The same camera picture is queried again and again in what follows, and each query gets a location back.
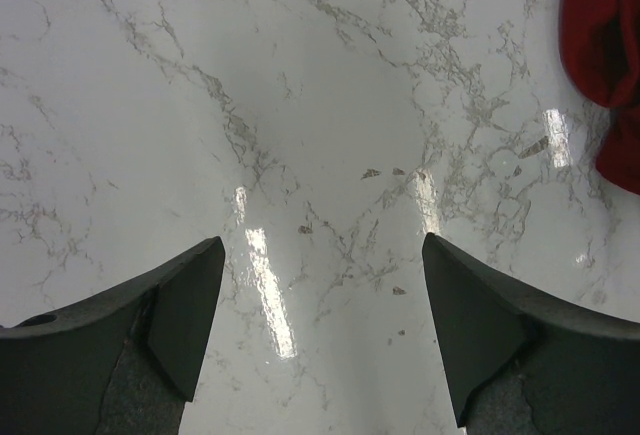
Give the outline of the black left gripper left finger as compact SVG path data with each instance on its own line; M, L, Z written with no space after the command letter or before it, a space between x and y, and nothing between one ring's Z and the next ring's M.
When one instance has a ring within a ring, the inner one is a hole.
M82 301L1 330L4 434L176 434L223 279L206 239Z

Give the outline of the dark red t shirt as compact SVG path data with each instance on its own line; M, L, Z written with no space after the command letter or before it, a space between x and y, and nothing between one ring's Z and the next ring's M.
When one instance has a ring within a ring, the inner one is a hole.
M639 0L562 0L560 54L578 91L614 113L596 169L637 194Z

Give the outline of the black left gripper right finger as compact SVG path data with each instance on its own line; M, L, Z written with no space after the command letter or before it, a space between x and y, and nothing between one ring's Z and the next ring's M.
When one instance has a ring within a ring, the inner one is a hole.
M426 290L467 434L636 434L639 325L574 305L427 234Z

